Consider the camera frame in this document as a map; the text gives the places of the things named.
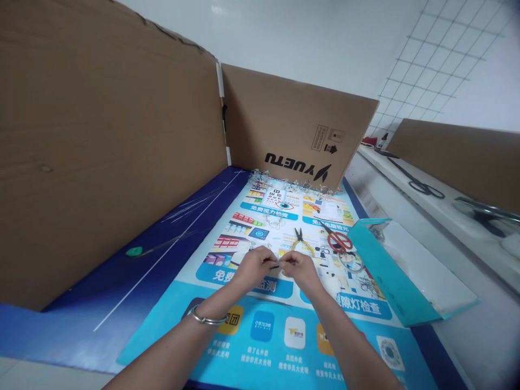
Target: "forearm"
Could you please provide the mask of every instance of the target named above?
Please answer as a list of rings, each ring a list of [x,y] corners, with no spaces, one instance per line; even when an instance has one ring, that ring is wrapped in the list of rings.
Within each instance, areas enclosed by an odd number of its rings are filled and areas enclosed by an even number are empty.
[[[238,283],[227,284],[200,304],[197,316],[220,320],[245,293]],[[217,329],[218,326],[201,324],[191,315],[186,316],[117,375],[105,390],[182,389]]]
[[[401,389],[397,377],[322,286],[304,293],[318,314],[349,389]]]

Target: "scissors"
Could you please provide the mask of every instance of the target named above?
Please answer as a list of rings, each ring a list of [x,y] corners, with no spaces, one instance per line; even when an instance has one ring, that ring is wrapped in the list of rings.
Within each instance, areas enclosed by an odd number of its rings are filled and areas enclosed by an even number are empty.
[[[313,257],[314,257],[314,249],[306,241],[303,240],[302,228],[300,228],[299,233],[296,230],[296,228],[294,228],[294,231],[296,233],[296,241],[294,241],[294,243],[292,244],[291,250],[294,250],[294,248],[296,248],[296,245],[298,244],[298,242],[301,242],[304,246],[307,247],[308,250],[310,250],[310,252],[313,254]]]
[[[433,195],[435,196],[436,198],[439,198],[439,199],[444,199],[445,198],[445,195],[440,192],[439,190],[437,190],[436,188],[433,188],[432,186],[429,186],[427,184],[424,184],[422,183],[421,181],[419,181],[418,179],[416,179],[414,176],[410,175],[408,172],[406,172],[404,170],[404,168],[402,168],[401,166],[399,166],[394,160],[392,160],[390,157],[387,157],[388,160],[397,167],[397,169],[399,169],[402,173],[404,173],[406,175],[406,177],[408,179],[410,179],[410,181],[408,182],[408,185],[413,188],[414,190],[416,191],[419,191],[421,193],[423,193],[424,195]]]
[[[343,233],[336,233],[329,229],[323,222],[321,225],[325,228],[325,231],[329,234],[327,237],[327,242],[330,247],[333,248],[338,253],[346,253],[351,250],[354,245],[352,245],[352,241]]]

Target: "bangle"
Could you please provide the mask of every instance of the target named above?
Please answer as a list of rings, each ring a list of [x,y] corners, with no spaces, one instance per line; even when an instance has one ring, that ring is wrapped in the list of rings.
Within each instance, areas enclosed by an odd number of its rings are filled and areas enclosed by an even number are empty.
[[[200,318],[197,313],[195,313],[195,309],[198,308],[199,305],[193,306],[193,308],[188,312],[188,315],[192,315],[194,319],[196,319],[200,323],[207,323],[209,325],[222,325],[224,322],[228,320],[228,316],[225,316],[221,320],[211,320],[209,318]]]

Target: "small bottle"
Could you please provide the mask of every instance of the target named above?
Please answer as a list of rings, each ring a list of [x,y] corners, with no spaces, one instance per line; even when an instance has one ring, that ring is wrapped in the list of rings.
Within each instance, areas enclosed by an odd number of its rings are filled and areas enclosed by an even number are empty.
[[[387,138],[388,138],[388,133],[385,133],[385,135],[383,135],[383,137],[381,138],[381,141],[379,141],[379,143],[377,145],[377,149],[381,149],[383,147]]]

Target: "cardboard panel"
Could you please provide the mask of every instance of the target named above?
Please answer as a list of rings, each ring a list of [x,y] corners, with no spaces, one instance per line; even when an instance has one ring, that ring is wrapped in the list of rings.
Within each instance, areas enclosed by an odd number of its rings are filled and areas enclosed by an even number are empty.
[[[226,168],[216,60],[107,0],[0,9],[0,301],[42,309]]]
[[[225,64],[222,73],[231,163],[335,191],[379,102]]]
[[[468,197],[520,214],[520,134],[404,119],[387,147]]]

